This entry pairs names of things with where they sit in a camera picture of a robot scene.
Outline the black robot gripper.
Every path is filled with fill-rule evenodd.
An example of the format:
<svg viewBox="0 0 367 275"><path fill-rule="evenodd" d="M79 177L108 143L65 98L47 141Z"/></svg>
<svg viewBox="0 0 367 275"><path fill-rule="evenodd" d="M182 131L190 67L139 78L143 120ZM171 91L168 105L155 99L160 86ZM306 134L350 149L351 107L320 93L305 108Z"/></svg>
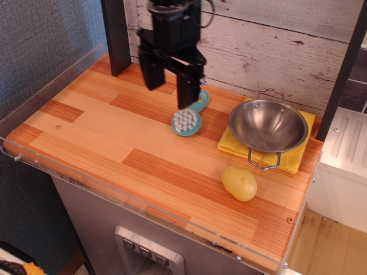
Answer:
<svg viewBox="0 0 367 275"><path fill-rule="evenodd" d="M148 5L153 29L139 29L140 68L147 89L165 83L164 70L177 75L178 109L198 100L205 57L198 51L201 38L200 5Z"/></svg>

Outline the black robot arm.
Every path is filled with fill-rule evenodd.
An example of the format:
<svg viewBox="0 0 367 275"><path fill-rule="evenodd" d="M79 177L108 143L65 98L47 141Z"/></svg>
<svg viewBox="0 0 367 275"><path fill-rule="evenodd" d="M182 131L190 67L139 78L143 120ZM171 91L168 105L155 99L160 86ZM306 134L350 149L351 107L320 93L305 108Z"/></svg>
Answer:
<svg viewBox="0 0 367 275"><path fill-rule="evenodd" d="M165 83L165 70L177 76L178 109L198 100L205 78L200 1L149 1L153 28L139 29L139 61L149 90Z"/></svg>

